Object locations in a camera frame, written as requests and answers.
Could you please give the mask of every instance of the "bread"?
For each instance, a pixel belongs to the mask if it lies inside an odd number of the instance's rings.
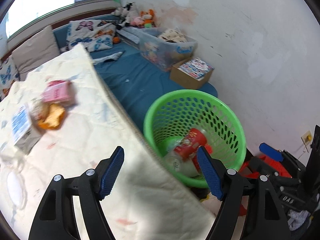
[[[38,126],[45,130],[58,129],[63,121],[66,110],[59,104],[50,104],[49,114],[46,119],[40,119]]]

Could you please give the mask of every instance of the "clear plastic storage box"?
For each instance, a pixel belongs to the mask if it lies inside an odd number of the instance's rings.
[[[191,57],[197,41],[185,36],[188,42],[170,43],[158,38],[166,28],[145,28],[139,32],[141,55],[163,71],[170,71],[173,64]]]

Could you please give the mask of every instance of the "electrical outlet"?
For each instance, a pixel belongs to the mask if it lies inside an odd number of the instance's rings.
[[[307,131],[304,135],[301,136],[303,144],[305,146],[309,145],[312,142],[312,134],[310,131]]]

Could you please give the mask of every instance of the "orange ball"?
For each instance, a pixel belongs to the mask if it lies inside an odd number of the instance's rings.
[[[113,37],[113,44],[117,44],[120,42],[120,38],[119,37]]]

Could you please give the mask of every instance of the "red can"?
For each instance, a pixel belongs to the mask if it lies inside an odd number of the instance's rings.
[[[191,128],[189,133],[173,150],[177,155],[181,156],[183,161],[186,161],[189,156],[198,149],[199,146],[205,145],[206,143],[207,138],[204,136],[204,134],[196,128]]]
[[[209,144],[206,144],[205,146],[205,149],[207,150],[207,152],[211,155],[213,153],[213,150],[211,148],[211,146]],[[194,164],[194,166],[196,167],[197,171],[201,171],[200,169],[200,165],[198,163],[198,159],[197,159],[197,155],[195,155],[193,158],[192,158],[192,162]]]

